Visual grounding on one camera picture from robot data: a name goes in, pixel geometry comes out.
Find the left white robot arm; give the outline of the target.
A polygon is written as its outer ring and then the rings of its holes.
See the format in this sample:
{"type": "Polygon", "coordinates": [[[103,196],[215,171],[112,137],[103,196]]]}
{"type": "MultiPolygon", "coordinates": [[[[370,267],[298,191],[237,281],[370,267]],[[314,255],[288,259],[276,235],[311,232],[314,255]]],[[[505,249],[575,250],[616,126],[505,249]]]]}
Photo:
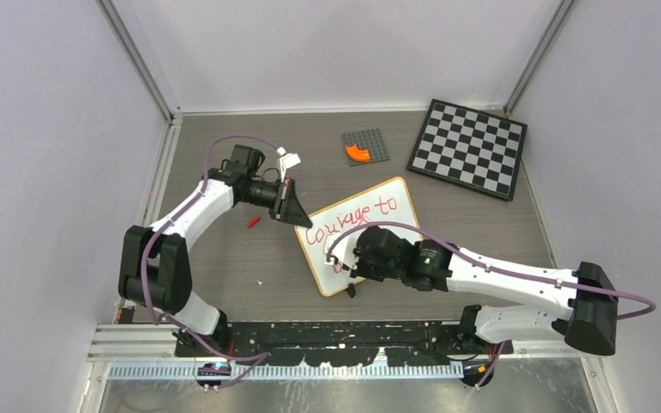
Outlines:
{"type": "Polygon", "coordinates": [[[206,354],[223,354],[230,342],[226,314],[193,290],[189,252],[210,225],[238,203],[268,210],[275,221],[312,227],[300,204],[295,181],[287,170],[300,163],[296,153],[276,148],[278,176],[260,176],[265,156],[247,145],[235,145],[230,158],[208,168],[195,190],[174,210],[149,226],[134,225],[124,236],[118,294],[144,306],[153,318],[171,317],[197,334],[206,354]]]}

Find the red marker cap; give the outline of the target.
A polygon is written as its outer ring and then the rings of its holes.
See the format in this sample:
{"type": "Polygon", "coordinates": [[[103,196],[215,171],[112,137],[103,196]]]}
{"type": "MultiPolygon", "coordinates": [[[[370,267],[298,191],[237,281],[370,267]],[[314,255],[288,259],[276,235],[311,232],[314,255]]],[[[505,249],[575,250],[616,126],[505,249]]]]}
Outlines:
{"type": "Polygon", "coordinates": [[[247,223],[247,227],[248,227],[248,228],[253,227],[254,225],[256,225],[256,224],[261,220],[261,218],[262,218],[262,217],[261,217],[260,215],[255,216],[254,218],[252,218],[252,219],[247,223]]]}

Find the yellow framed whiteboard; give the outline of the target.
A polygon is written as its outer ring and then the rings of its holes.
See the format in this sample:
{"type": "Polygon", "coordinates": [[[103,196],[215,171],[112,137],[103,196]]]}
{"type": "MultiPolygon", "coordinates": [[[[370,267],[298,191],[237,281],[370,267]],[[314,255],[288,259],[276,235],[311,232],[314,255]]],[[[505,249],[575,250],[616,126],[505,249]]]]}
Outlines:
{"type": "Polygon", "coordinates": [[[310,215],[312,227],[297,226],[296,236],[320,294],[330,297],[346,290],[352,278],[348,270],[325,262],[325,248],[334,238],[359,225],[389,221],[418,226],[415,208],[406,181],[393,177],[371,188],[336,202],[310,215]]]}

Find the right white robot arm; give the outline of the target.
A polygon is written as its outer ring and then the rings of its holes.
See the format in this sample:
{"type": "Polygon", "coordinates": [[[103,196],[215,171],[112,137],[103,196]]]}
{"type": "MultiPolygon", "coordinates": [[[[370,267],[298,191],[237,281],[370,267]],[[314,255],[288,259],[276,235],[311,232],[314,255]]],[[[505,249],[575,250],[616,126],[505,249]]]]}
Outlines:
{"type": "Polygon", "coordinates": [[[531,267],[474,255],[436,239],[412,242],[380,226],[346,237],[327,253],[353,277],[511,302],[510,307],[464,307],[456,333],[468,353],[507,341],[561,340],[586,354],[615,354],[619,300],[595,263],[581,262],[576,269],[531,267]]]}

